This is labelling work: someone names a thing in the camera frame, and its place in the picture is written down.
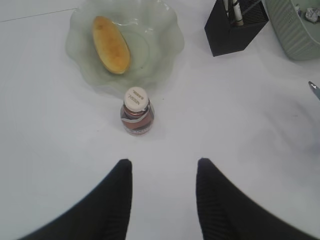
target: green container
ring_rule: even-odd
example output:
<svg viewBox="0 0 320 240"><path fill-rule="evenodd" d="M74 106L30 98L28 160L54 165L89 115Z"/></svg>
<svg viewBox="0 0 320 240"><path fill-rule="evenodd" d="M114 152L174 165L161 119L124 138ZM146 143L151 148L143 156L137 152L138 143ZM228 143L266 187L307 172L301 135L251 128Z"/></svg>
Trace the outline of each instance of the green container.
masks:
<svg viewBox="0 0 320 240"><path fill-rule="evenodd" d="M300 5L301 17L296 4ZM320 23L311 23L305 17L307 8L320 8L320 0L266 0L266 7L289 58L298 61L320 58Z"/></svg>

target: glass bowl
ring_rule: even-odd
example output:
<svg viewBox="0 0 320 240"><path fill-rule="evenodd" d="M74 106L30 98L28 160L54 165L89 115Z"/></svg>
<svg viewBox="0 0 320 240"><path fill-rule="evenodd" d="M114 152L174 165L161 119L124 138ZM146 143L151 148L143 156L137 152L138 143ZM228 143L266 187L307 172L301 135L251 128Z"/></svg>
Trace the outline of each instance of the glass bowl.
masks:
<svg viewBox="0 0 320 240"><path fill-rule="evenodd" d="M92 36L96 16L111 19L128 44L131 65L122 75L110 73L100 62ZM161 0L87 0L72 13L66 40L66 52L88 84L122 94L165 81L184 46L177 15Z"/></svg>

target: bread roll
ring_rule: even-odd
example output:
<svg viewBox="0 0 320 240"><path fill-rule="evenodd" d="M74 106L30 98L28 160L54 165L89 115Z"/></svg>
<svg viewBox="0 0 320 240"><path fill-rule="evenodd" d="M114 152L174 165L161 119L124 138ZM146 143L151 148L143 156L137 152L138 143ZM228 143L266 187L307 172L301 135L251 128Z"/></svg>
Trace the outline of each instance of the bread roll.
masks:
<svg viewBox="0 0 320 240"><path fill-rule="evenodd" d="M92 26L95 49L103 65L113 74L123 74L130 67L128 45L117 26L104 16L97 16Z"/></svg>

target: white tabletop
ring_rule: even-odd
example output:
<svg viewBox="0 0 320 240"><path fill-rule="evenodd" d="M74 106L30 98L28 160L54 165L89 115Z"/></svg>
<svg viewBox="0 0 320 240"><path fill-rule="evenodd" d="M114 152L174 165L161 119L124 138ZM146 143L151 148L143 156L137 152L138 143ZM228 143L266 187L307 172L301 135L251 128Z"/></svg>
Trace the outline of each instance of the white tabletop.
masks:
<svg viewBox="0 0 320 240"><path fill-rule="evenodd" d="M127 239L201 240L201 157L320 237L320 102L308 86L320 85L319 60L288 60L270 23L245 51L212 57L204 26L214 3L167 0L185 49L152 95L153 129L134 137L120 122L122 100L94 91L65 53L67 9L82 1L28 0L35 7L25 11L19 2L0 1L1 240L68 210L123 158L133 164Z"/></svg>

